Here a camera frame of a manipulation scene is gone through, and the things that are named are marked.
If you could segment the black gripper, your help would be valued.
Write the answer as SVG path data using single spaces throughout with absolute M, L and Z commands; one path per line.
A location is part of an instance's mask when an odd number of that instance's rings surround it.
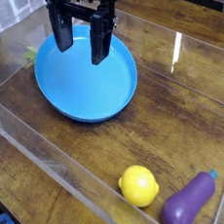
M 117 0 L 96 0 L 96 10 L 88 9 L 71 2 L 71 0 L 46 0 L 51 27 L 59 50 L 63 53 L 73 46 L 72 18 L 90 21 L 92 63 L 100 64 L 108 55 L 111 45 L 111 23 L 115 18 Z

